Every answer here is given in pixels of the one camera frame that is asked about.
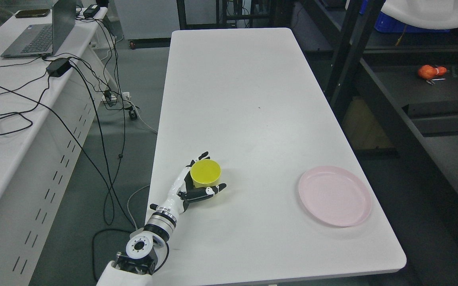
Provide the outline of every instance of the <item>laptop screen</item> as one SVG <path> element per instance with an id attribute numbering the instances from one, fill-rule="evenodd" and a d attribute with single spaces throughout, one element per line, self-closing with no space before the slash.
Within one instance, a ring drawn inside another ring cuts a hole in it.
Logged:
<path id="1" fill-rule="evenodd" d="M 76 0 L 58 0 L 52 6 L 52 50 L 58 51 L 75 26 Z"/>

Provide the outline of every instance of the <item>orange object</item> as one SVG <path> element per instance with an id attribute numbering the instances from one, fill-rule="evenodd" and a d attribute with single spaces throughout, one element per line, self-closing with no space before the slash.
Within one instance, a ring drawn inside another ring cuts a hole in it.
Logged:
<path id="1" fill-rule="evenodd" d="M 418 70 L 418 75 L 425 80 L 429 80 L 429 79 L 433 79 L 437 75 L 445 74 L 446 71 L 447 69 L 444 67 L 435 68 L 429 65 L 425 65 Z"/>

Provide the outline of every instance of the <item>pink plate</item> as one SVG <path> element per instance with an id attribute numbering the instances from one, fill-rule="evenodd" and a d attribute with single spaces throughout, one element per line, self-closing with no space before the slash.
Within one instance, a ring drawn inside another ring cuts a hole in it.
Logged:
<path id="1" fill-rule="evenodd" d="M 298 184 L 307 210 L 333 226 L 356 226 L 371 213 L 371 195 L 364 183 L 348 170 L 320 166 L 308 170 Z"/>

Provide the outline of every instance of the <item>laptop keyboard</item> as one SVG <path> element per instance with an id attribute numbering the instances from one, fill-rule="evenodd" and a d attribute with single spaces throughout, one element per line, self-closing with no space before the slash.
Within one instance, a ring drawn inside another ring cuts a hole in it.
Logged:
<path id="1" fill-rule="evenodd" d="M 42 52 L 47 51 L 52 45 L 52 25 L 44 27 L 40 33 L 33 39 L 31 44 L 27 45 L 22 52 Z"/>

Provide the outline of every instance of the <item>laptop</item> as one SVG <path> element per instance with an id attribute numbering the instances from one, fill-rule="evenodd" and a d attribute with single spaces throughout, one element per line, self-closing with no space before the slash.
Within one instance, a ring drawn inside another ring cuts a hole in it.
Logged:
<path id="1" fill-rule="evenodd" d="M 29 25 L 1 56 L 53 56 L 75 26 L 76 2 L 58 0 L 52 6 L 52 24 Z"/>

